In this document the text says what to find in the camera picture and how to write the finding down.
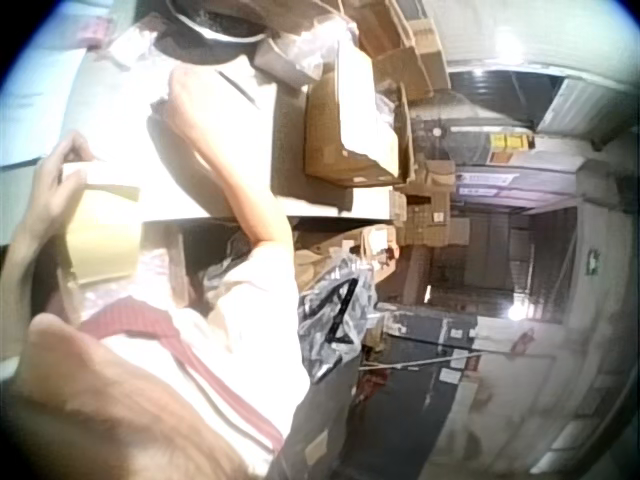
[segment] white table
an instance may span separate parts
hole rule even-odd
[[[111,13],[122,32],[134,19],[156,11],[171,18],[163,0],[140,2],[115,0]],[[234,48],[214,44],[183,51],[181,26],[157,42],[158,50],[208,62],[225,60]],[[191,153],[163,122],[150,119],[150,104],[166,95],[167,80],[175,58],[154,51],[131,71],[123,71],[110,59],[88,53],[72,88],[63,122],[63,134],[82,132],[97,157],[138,172],[145,221],[201,217],[231,217],[231,212],[210,179],[184,161]],[[388,220],[388,187],[344,189],[308,177],[303,172],[305,94],[278,86],[256,72],[240,57],[221,70],[253,98],[238,102],[229,116],[238,125],[238,162],[247,175],[270,186],[292,217],[350,217]],[[4,171],[0,175],[1,242],[7,243],[26,208],[33,166]]]

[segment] ceiling light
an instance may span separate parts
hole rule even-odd
[[[510,320],[514,322],[519,322],[520,320],[524,320],[527,316],[527,308],[524,305],[519,303],[514,303],[511,308],[509,308],[509,312],[507,313]]]
[[[496,53],[498,54],[498,63],[506,65],[524,63],[522,44],[508,28],[500,27],[496,32]]]

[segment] plastic bag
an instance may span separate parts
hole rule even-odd
[[[376,302],[371,266],[344,252],[333,256],[326,272],[300,295],[298,337],[313,383],[360,354]]]

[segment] paper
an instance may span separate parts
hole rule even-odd
[[[451,355],[452,357],[461,357],[463,355],[468,355],[469,352],[467,350],[462,350],[459,348],[456,348],[453,351],[453,355]],[[459,368],[460,370],[464,370],[465,365],[467,364],[467,359],[466,358],[459,358],[456,360],[451,360],[451,362],[449,363],[449,365],[451,366],[451,368]]]
[[[462,372],[458,372],[456,370],[449,370],[448,368],[443,368],[442,370],[440,370],[439,379],[441,382],[458,385],[460,383],[460,378],[462,378]]]
[[[0,166],[48,155],[86,50],[28,47],[0,92]]]
[[[373,230],[369,233],[369,245],[374,255],[386,250],[389,247],[387,229]]]

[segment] stacked cardboard box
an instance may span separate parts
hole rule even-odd
[[[422,159],[416,164],[414,179],[397,187],[412,197],[412,205],[407,208],[407,221],[399,232],[401,245],[443,247],[450,243],[455,172],[455,163],[451,160]]]
[[[400,228],[400,244],[444,247],[449,240],[450,221],[449,194],[434,193],[425,203],[407,207],[407,221]]]

